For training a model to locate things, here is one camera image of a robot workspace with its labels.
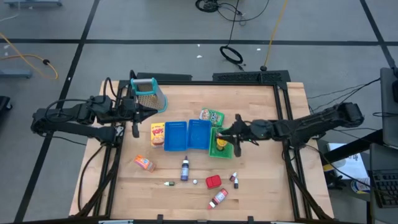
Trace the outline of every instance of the blue basket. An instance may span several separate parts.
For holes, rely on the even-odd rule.
[[[211,121],[189,120],[188,148],[209,149]]]
[[[164,150],[186,151],[187,150],[187,122],[173,121],[165,123]]]

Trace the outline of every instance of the snack bag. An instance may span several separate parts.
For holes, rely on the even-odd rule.
[[[224,114],[215,110],[203,108],[200,112],[199,119],[211,121],[213,127],[221,127],[223,125]]]
[[[145,170],[148,170],[149,172],[154,171],[155,169],[155,164],[148,159],[144,158],[142,155],[137,155],[136,158],[134,159],[134,162],[144,168]]]
[[[164,131],[164,123],[154,123],[150,125],[150,144],[152,147],[163,147]]]

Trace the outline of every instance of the green basket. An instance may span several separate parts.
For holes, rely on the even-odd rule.
[[[232,159],[232,153],[233,153],[232,144],[227,143],[227,145],[224,147],[224,150],[222,151],[217,149],[217,143],[216,143],[217,130],[222,131],[225,130],[225,128],[211,128],[209,156],[220,159]]]

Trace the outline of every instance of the orange bottle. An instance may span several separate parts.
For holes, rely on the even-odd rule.
[[[154,171],[155,169],[155,164],[148,159],[144,158],[142,155],[137,155],[136,158],[134,159],[134,162],[144,168],[145,170],[148,170],[149,172]]]

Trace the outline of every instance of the wooden table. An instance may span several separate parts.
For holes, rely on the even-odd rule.
[[[239,113],[243,120],[249,121],[277,119],[273,87],[203,85],[161,85],[160,87],[169,101],[167,110],[139,125],[140,138],[133,138],[131,124],[126,124],[111,218],[153,220],[158,214],[163,214],[165,220],[245,221],[248,216],[253,216],[255,221],[294,220],[285,163],[281,158],[281,142],[261,141],[260,146],[245,142],[241,145],[242,156],[231,160],[212,158],[208,156],[208,151],[198,149],[165,152],[163,149],[153,149],[150,146],[151,123],[197,119],[203,107],[224,113],[224,127],[231,126],[236,113]],[[288,88],[294,118],[308,115],[303,83],[288,83]],[[109,88],[107,94],[112,97]],[[280,97],[281,102],[284,102],[283,94],[280,94]],[[316,146],[315,141],[310,141],[309,144]],[[95,139],[88,140],[82,168],[99,146],[99,142]],[[332,217],[333,211],[320,156],[314,150],[306,148],[300,153],[307,189],[322,209]],[[150,173],[133,163],[137,154],[142,154],[155,162],[156,170]],[[190,161],[188,182],[180,181],[180,169],[185,155]],[[104,150],[92,160],[86,170],[82,190],[83,204],[90,199],[98,186],[103,156]],[[233,172],[238,173],[239,189],[234,189],[233,183],[228,180]],[[209,201],[220,188],[208,190],[205,179],[216,174],[220,175],[222,187],[229,192],[229,195],[215,209],[207,210]],[[192,184],[193,179],[198,180],[198,184]],[[165,186],[166,181],[175,181],[176,185]],[[78,211],[77,192],[78,185],[70,209],[71,215]],[[103,194],[100,214],[104,213],[107,192],[106,190]],[[300,215],[303,217],[302,197],[298,189],[296,192]]]

